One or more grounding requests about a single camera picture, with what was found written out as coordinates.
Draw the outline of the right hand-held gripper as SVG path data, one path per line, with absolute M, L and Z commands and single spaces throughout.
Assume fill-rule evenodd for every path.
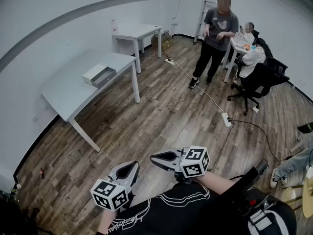
M 166 171 L 175 171 L 175 179 L 182 183 L 191 183 L 193 178 L 203 176 L 210 162 L 207 148 L 194 145 L 182 150 L 161 151 L 153 154 L 150 160 Z

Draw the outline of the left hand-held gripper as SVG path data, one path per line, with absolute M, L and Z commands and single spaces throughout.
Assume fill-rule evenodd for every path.
M 136 182 L 140 166 L 138 161 L 115 166 L 104 179 L 98 179 L 90 193 L 98 207 L 116 212 L 127 209 L 134 199 L 132 186 Z

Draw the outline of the person's left forearm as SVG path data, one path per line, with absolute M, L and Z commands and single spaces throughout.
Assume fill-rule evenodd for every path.
M 104 209 L 96 235 L 107 235 L 108 229 L 117 215 L 118 211 Z

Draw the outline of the person's right forearm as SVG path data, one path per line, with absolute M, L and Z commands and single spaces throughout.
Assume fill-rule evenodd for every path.
M 229 179 L 208 171 L 202 176 L 195 177 L 195 180 L 207 189 L 210 189 L 219 195 L 223 194 L 235 184 L 235 182 Z

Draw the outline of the person's black printed shirt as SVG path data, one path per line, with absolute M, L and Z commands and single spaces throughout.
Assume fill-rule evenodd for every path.
M 296 235 L 296 217 L 287 204 L 258 189 L 246 195 L 252 201 L 266 198 L 271 205 L 255 225 L 213 190 L 199 184 L 176 184 L 122 211 L 96 235 Z

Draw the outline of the large grey table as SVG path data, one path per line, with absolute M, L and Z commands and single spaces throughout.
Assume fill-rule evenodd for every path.
M 97 52 L 87 50 L 76 56 L 56 71 L 41 86 L 41 94 L 56 113 L 81 135 L 81 137 L 97 152 L 101 150 L 88 134 L 75 121 L 75 117 L 104 89 L 113 83 L 125 71 L 132 75 L 135 102 L 140 102 L 134 56 L 113 52 Z M 98 64 L 114 70 L 114 76 L 100 88 L 83 81 L 83 75 Z

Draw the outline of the stack of cardboard boxes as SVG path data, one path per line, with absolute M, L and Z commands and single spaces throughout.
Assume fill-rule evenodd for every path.
M 154 33 L 151 38 L 151 44 L 154 47 L 158 46 L 158 31 Z M 162 51 L 168 49 L 172 45 L 172 36 L 169 33 L 169 30 L 161 31 L 161 49 Z

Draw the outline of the small grey table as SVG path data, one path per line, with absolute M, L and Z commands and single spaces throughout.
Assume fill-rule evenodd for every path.
M 141 64 L 139 56 L 139 43 L 141 43 L 141 52 L 144 52 L 143 40 L 146 37 L 154 35 L 157 32 L 158 35 L 158 58 L 162 57 L 162 36 L 161 36 L 162 26 L 155 24 L 128 24 L 124 27 L 118 29 L 117 33 L 114 33 L 113 41 L 115 48 L 118 49 L 118 44 L 116 40 L 127 40 L 132 41 L 135 54 L 135 68 L 138 74 L 141 73 Z

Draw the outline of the yellow round stool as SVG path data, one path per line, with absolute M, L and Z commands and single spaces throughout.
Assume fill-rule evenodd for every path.
M 282 188 L 281 200 L 293 211 L 302 209 L 305 218 L 313 216 L 313 167 L 309 167 L 303 184 Z

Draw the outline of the aluminium ladder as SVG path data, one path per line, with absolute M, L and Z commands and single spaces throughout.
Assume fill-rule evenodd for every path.
M 198 18 L 198 24 L 196 28 L 196 33 L 195 37 L 193 40 L 193 44 L 195 45 L 198 41 L 198 38 L 202 35 L 201 29 L 204 27 L 204 17 L 206 16 L 207 11 L 210 8 L 216 7 L 217 6 L 217 0 L 202 0 L 201 2 L 201 10 L 200 10 L 200 15 Z

